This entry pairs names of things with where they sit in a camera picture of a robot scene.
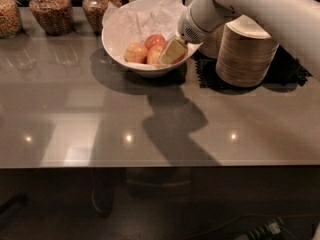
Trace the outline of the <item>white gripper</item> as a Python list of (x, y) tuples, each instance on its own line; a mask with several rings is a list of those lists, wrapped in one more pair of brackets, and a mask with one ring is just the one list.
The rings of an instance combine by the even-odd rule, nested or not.
[(178, 36), (182, 40), (172, 38), (167, 42), (160, 56), (160, 63), (171, 65), (175, 55), (188, 52), (186, 43), (200, 44), (218, 27), (231, 21), (233, 16), (232, 10), (215, 0), (193, 0), (178, 21)]

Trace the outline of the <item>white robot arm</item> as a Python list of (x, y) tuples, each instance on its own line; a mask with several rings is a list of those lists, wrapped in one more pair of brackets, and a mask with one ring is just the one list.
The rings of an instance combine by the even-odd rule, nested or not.
[(178, 35), (160, 56), (167, 65), (189, 44), (199, 44), (240, 15), (256, 21), (302, 67), (320, 78), (320, 3), (314, 0), (193, 0), (178, 21)]

